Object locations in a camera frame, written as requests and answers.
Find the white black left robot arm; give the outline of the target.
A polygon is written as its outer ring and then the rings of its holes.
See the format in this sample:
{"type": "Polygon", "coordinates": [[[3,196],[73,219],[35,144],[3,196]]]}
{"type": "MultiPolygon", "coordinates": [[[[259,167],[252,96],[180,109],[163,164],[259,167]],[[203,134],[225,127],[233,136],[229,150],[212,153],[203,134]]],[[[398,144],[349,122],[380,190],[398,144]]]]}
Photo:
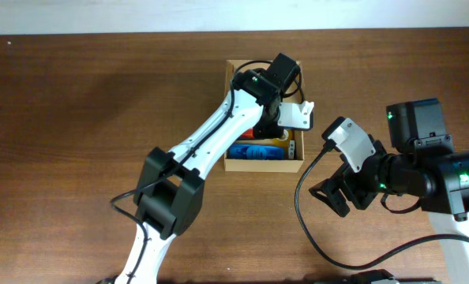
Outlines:
{"type": "Polygon", "coordinates": [[[227,96],[190,137],[169,151],[154,148],[144,161],[137,187],[111,203],[132,197],[137,205],[128,218],[137,232],[129,258],[113,283],[154,283],[171,242],[183,234],[201,210],[204,184],[227,149],[248,130],[255,140],[280,138],[280,104],[301,84],[301,68],[278,54],[263,68],[241,64],[228,82],[227,96]]]}

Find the yellow clear tape roll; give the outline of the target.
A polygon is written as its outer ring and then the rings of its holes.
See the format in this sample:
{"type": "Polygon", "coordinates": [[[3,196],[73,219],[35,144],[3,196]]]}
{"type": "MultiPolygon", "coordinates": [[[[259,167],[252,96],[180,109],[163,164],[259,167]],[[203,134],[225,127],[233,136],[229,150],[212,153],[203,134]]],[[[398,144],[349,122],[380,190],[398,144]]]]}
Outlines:
{"type": "Polygon", "coordinates": [[[291,141],[294,139],[294,131],[285,129],[283,135],[280,138],[274,138],[273,144],[281,148],[289,148],[291,141]]]}

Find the cardboard box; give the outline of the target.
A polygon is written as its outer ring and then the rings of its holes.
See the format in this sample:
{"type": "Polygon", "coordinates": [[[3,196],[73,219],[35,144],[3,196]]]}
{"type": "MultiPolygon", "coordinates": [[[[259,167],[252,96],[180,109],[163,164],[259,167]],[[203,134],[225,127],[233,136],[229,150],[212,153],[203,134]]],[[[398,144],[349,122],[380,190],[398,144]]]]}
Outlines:
{"type": "MultiPolygon", "coordinates": [[[[228,89],[228,81],[232,78],[234,71],[240,65],[249,62],[250,60],[226,60],[226,76],[225,76],[225,90],[228,89]]],[[[253,63],[241,68],[241,71],[254,68],[267,68],[264,63],[253,63]]],[[[302,100],[301,94],[296,93],[289,98],[283,99],[285,103],[300,103],[302,100]]],[[[231,159],[226,151],[221,160],[223,168],[226,172],[267,172],[267,173],[297,173],[304,163],[304,138],[303,131],[291,130],[289,139],[295,142],[294,158],[288,158],[288,147],[285,148],[285,159],[282,160],[260,160],[260,159],[231,159]]],[[[266,140],[248,140],[236,141],[237,143],[256,144],[256,145],[269,145],[269,146],[288,146],[287,144],[274,144],[273,139],[266,140]]]]}

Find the orange black stapler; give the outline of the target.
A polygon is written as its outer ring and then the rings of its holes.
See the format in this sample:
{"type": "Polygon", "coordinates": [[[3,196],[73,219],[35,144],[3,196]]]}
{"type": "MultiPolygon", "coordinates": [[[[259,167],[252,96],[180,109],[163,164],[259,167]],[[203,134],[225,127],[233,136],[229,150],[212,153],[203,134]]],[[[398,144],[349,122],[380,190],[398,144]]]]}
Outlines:
{"type": "Polygon", "coordinates": [[[247,129],[240,137],[240,140],[252,140],[254,138],[253,129],[247,129]]]}

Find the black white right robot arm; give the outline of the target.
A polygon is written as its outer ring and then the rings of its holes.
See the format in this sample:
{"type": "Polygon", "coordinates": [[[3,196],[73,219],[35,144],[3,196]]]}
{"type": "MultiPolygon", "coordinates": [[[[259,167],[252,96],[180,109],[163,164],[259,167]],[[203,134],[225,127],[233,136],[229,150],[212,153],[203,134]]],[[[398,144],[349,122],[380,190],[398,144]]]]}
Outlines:
{"type": "Polygon", "coordinates": [[[395,154],[350,118],[323,132],[325,149],[340,152],[343,163],[310,193],[340,217],[349,204],[367,209],[379,194],[417,197],[410,209],[429,216],[451,282],[469,283],[469,151],[455,150],[437,99],[393,104],[386,116],[395,154]]]}

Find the blue plastic tray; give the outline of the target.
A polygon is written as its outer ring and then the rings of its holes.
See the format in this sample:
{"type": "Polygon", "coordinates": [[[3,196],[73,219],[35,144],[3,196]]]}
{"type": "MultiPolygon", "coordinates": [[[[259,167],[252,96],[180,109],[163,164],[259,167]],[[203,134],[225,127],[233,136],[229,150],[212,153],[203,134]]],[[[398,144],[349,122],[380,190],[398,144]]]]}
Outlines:
{"type": "Polygon", "coordinates": [[[284,150],[276,146],[234,144],[227,151],[229,159],[283,160],[284,150]]]}

